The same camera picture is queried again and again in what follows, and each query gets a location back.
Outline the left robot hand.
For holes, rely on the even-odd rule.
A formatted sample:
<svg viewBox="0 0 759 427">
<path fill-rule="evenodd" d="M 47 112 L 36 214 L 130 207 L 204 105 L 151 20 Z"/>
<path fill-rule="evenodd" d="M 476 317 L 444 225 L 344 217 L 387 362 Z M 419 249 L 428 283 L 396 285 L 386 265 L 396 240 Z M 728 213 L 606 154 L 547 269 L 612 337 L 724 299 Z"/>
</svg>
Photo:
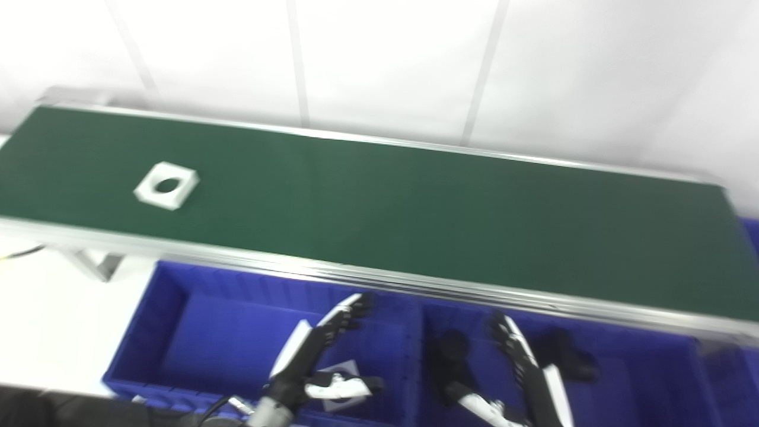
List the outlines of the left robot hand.
<svg viewBox="0 0 759 427">
<path fill-rule="evenodd" d="M 275 360 L 259 406 L 271 403 L 292 415 L 310 400 L 344 400 L 369 397 L 385 389 L 380 377 L 342 375 L 317 371 L 326 349 L 342 333 L 357 330 L 374 308 L 374 294 L 358 292 L 344 298 L 312 326 L 301 320 Z"/>
</svg>

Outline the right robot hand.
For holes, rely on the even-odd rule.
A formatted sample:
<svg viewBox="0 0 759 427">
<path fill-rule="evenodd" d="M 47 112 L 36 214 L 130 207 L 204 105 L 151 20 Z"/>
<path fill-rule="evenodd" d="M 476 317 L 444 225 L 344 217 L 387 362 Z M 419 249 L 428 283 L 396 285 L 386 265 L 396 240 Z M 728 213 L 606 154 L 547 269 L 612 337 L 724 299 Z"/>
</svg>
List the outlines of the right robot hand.
<svg viewBox="0 0 759 427">
<path fill-rule="evenodd" d="M 478 391 L 467 362 L 470 344 L 458 330 L 447 330 L 426 350 L 429 375 L 442 403 L 461 406 L 490 426 L 573 426 L 560 369 L 554 364 L 540 365 L 520 327 L 507 314 L 495 310 L 487 324 L 497 349 L 509 361 L 526 414 L 516 413 L 501 400 L 488 399 Z"/>
</svg>

